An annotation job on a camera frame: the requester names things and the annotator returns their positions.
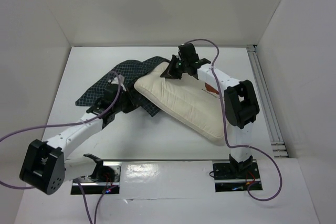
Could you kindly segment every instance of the orange wire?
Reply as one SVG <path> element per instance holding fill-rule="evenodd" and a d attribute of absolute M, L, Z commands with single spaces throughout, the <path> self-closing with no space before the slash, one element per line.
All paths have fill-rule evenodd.
<path fill-rule="evenodd" d="M 109 178 L 106 177 L 106 185 L 105 185 L 105 189 L 104 189 L 103 191 L 105 191 L 105 190 L 107 189 L 107 184 L 108 184 L 108 182 L 109 182 Z"/>
<path fill-rule="evenodd" d="M 250 175 L 251 175 L 252 178 L 253 178 L 253 181 L 252 181 L 252 182 L 247 182 L 247 173 L 246 173 L 246 179 L 245 179 L 245 181 L 246 181 L 246 186 L 249 185 L 249 184 L 251 184 L 251 183 L 253 183 L 254 181 L 256 181 L 256 177 L 253 175 L 253 173 L 250 172 L 249 170 L 248 170 L 247 172 L 250 173 Z"/>
<path fill-rule="evenodd" d="M 112 180 L 111 180 L 110 176 L 107 176 L 107 174 L 103 174 L 103 175 L 107 178 L 106 182 L 110 181 L 110 184 L 112 186 Z"/>

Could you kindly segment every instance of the metal frame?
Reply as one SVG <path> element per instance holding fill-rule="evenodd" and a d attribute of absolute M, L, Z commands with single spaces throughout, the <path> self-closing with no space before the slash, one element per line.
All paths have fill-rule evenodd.
<path fill-rule="evenodd" d="M 257 89 L 259 91 L 262 107 L 264 108 L 266 125 L 272 138 L 271 142 L 284 144 L 278 120 L 276 118 L 272 102 L 267 90 L 263 71 L 261 69 L 257 53 L 255 51 L 255 46 L 248 46 L 246 49 L 250 59 L 253 75 L 256 79 Z"/>

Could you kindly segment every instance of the pillow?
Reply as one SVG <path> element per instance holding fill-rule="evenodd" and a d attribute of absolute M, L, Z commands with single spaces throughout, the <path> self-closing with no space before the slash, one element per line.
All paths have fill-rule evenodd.
<path fill-rule="evenodd" d="M 134 88 L 161 110 L 211 142 L 222 142 L 224 129 L 218 92 L 188 74 L 183 74 L 181 80 L 160 78 L 167 66 L 167 62 L 159 64 L 152 72 L 139 78 Z"/>

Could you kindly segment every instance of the checkered cloth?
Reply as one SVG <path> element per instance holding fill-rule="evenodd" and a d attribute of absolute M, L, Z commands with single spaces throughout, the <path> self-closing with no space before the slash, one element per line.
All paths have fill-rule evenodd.
<path fill-rule="evenodd" d="M 165 61 L 169 62 L 167 59 L 159 56 L 155 56 L 144 62 L 138 60 L 126 60 L 112 69 L 112 71 L 124 76 L 123 84 L 131 97 L 133 97 L 136 100 L 136 103 L 143 107 L 151 116 L 155 116 L 160 109 L 146 97 L 138 93 L 133 86 L 140 77 L 145 76 Z M 76 101 L 76 106 L 93 106 L 96 99 L 103 96 L 107 81 L 113 80 L 114 78 L 115 76 L 111 72 L 105 74 Z"/>

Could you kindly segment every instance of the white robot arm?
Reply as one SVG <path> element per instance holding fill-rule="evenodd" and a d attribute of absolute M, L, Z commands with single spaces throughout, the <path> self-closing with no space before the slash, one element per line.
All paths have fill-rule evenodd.
<path fill-rule="evenodd" d="M 179 57 L 172 57 L 169 66 L 161 75 L 162 78 L 180 79 L 183 73 L 188 73 L 212 87 L 217 86 L 210 61 L 199 60 L 193 44 L 179 46 L 178 55 Z M 231 144 L 250 145 L 252 125 L 259 113 L 253 85 L 248 80 L 241 82 L 234 79 L 216 68 L 214 71 L 225 97 L 226 118 L 235 126 L 236 138 L 234 142 L 231 140 Z M 87 175 L 92 179 L 104 179 L 104 174 L 113 173 L 111 168 L 103 165 L 103 160 L 91 154 L 85 154 L 78 159 L 68 157 L 86 139 L 112 122 L 115 114 L 121 111 L 128 113 L 139 106 L 127 91 L 122 90 L 115 105 L 100 117 L 99 115 L 106 111 L 116 98 L 117 89 L 117 84 L 108 83 L 103 97 L 87 110 L 78 125 L 67 128 L 47 141 L 31 142 L 20 172 L 20 179 L 50 195 L 64 181 Z M 246 169 L 253 161 L 249 148 L 232 149 L 229 159 L 233 170 L 237 173 Z"/>

